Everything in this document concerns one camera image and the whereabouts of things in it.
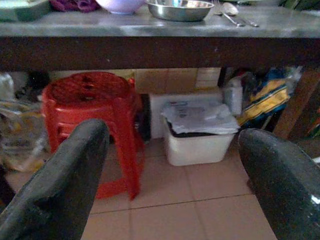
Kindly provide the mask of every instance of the purple bowl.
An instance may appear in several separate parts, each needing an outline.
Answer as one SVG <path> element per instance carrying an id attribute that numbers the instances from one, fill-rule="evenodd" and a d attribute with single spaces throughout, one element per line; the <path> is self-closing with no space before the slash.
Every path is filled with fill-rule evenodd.
<path id="1" fill-rule="evenodd" d="M 133 14 L 140 8 L 145 0 L 96 0 L 104 9 L 113 14 Z"/>

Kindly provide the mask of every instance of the white storage box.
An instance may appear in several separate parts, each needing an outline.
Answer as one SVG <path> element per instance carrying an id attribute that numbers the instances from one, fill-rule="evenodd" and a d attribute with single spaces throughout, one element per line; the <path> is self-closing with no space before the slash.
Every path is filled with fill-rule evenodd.
<path id="1" fill-rule="evenodd" d="M 166 157 L 173 166 L 220 162 L 235 134 L 175 137 L 163 117 Z"/>

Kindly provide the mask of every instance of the clear plastic bag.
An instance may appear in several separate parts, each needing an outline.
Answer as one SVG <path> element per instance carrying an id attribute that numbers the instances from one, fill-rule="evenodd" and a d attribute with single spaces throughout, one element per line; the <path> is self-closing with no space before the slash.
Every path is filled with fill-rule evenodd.
<path id="1" fill-rule="evenodd" d="M 0 100 L 15 99 L 14 81 L 8 73 L 0 73 Z"/>
<path id="2" fill-rule="evenodd" d="M 162 115 L 177 134 L 234 134 L 240 128 L 228 106 L 214 100 L 168 103 Z"/>
<path id="3" fill-rule="evenodd" d="M 38 103 L 0 101 L 0 159 L 20 172 L 39 169 L 49 156 L 47 132 Z"/>

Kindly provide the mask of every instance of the stacked stools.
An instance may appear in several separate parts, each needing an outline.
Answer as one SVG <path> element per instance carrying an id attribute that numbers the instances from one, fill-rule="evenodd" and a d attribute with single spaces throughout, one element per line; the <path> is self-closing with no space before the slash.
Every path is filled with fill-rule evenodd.
<path id="1" fill-rule="evenodd" d="M 145 160 L 144 143 L 134 126 L 141 107 L 134 80 L 126 81 L 108 72 L 78 73 L 49 84 L 42 101 L 53 153 L 82 121 L 102 119 L 106 123 L 115 141 L 123 177 L 101 183 L 96 198 L 128 191 L 132 200 L 140 191 Z"/>

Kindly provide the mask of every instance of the tiled floor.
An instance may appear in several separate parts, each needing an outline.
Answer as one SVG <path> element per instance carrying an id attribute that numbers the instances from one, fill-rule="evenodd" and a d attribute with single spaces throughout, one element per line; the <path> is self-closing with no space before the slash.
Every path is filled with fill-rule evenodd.
<path id="1" fill-rule="evenodd" d="M 81 240 L 276 240 L 235 143 L 212 164 L 171 166 L 162 139 L 146 146 L 146 156 L 141 193 L 95 200 Z M 111 148 L 104 181 L 121 174 L 115 159 Z M 15 189 L 27 179 L 8 176 Z"/>

